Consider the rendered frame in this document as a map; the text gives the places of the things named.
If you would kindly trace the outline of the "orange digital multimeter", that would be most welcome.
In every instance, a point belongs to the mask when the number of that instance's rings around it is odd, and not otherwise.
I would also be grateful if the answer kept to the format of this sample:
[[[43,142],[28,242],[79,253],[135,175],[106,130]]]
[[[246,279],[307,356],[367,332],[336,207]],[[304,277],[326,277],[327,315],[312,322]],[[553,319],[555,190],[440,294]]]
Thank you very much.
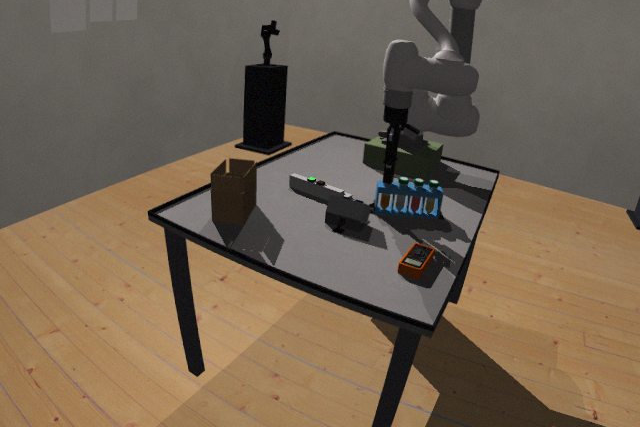
[[[433,259],[435,249],[414,243],[400,260],[397,272],[420,279]]]

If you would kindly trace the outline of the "brown cardboard box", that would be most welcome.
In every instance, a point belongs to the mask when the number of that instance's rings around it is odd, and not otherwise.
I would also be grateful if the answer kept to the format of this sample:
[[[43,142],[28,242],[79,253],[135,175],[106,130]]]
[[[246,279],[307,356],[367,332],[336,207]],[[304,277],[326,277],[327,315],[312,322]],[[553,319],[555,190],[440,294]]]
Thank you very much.
[[[256,206],[257,162],[229,158],[229,172],[226,159],[211,172],[212,221],[244,225]]]

